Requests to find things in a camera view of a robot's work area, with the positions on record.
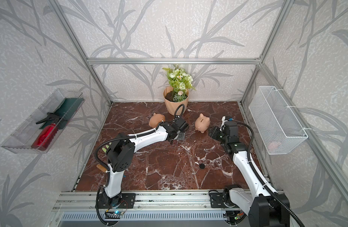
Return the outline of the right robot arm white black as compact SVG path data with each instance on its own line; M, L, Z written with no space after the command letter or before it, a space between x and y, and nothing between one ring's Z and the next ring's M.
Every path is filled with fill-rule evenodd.
M304 226L300 218L291 210L286 195L279 194L265 179L254 162L250 149L238 136L239 125L251 127L230 116L222 118L220 127L210 128L209 136L220 142L224 151L244 177L250 194L239 186L228 186L224 191L227 206L238 206L248 217L252 227L289 227L293 219L299 227Z

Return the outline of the blue garden rake tool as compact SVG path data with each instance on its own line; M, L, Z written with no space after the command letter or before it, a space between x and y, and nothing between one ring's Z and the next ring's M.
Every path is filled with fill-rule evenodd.
M103 173L106 173L106 172L107 172L107 169L106 169L104 166L102 166L101 164L97 164L96 167L97 167L100 171L102 171Z

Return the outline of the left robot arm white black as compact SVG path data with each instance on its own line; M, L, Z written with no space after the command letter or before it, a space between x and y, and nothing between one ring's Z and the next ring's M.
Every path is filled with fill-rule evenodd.
M174 120L160 122L151 130L129 135L120 133L114 139L99 145L94 151L94 157L107 174L107 181L103 186L104 196L111 200L119 198L124 172L138 150L157 142L177 140L185 134L188 127L189 124L177 116Z

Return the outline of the clear plastic wall tray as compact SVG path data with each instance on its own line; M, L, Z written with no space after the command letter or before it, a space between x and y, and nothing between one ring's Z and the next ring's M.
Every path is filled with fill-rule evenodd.
M66 91L62 89L55 90L3 143L2 147L15 154L45 154L53 146L60 134L66 128L70 119L64 129L58 130L53 141L45 151L40 151L31 148L31 145L39 136L43 124L36 124L36 122L44 119L47 113L53 113L59 108L60 104L65 98L84 98L82 92Z

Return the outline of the beige piggy bank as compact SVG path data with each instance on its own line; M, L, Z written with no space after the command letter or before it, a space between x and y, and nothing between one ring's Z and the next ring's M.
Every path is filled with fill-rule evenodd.
M161 123L161 122L165 122L165 116L162 114L157 114L154 113L153 116L150 118L149 120L149 126L151 128L157 128L157 126Z
M204 133L210 126L210 118L204 116L202 113L195 121L195 129L201 133Z

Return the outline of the green white artificial plant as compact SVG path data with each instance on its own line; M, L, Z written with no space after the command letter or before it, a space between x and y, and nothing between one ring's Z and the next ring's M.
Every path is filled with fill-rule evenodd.
M194 89L192 76L179 65L174 65L173 68L163 68L166 72L169 85L172 91L165 95L165 99L171 102L182 102L188 98L187 92Z

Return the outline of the pink object in basket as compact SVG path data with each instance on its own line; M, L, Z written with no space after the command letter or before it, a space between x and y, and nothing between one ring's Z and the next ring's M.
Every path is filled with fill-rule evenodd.
M278 141L272 141L269 145L268 145L268 150L270 152L274 152L275 150L278 149L278 147L281 145L281 142Z

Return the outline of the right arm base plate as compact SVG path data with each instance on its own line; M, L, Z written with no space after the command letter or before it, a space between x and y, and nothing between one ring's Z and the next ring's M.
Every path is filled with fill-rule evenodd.
M209 191L211 208L234 208L234 204L230 204L225 201L223 193L218 192L217 190Z

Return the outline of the green garden fork tool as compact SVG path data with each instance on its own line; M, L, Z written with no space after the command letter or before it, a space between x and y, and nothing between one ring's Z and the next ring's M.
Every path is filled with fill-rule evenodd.
M103 146L103 147L102 147L102 151L103 151L104 153L107 153L107 151L108 151L110 145L111 145L111 143L106 144L105 146Z

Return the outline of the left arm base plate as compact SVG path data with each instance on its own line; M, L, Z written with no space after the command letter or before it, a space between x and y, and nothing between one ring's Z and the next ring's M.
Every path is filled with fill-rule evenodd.
M109 198L105 192L100 193L95 208L98 209L132 209L135 203L135 193L121 193Z

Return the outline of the beige flower pot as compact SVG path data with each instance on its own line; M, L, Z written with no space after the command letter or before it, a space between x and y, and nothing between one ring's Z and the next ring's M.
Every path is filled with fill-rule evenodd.
M171 91L173 91L173 88L171 86L169 87L166 87L164 92L163 92L163 97L164 97L164 103L166 105L166 108L168 110L168 112L171 114L171 115L175 115L175 111L176 109L181 105L181 104L184 104L184 112L186 111L187 109L187 106L188 106L188 101L189 101L189 98L187 97L184 101L182 102L172 102L172 101L169 101L167 100L165 97L168 93L170 93Z

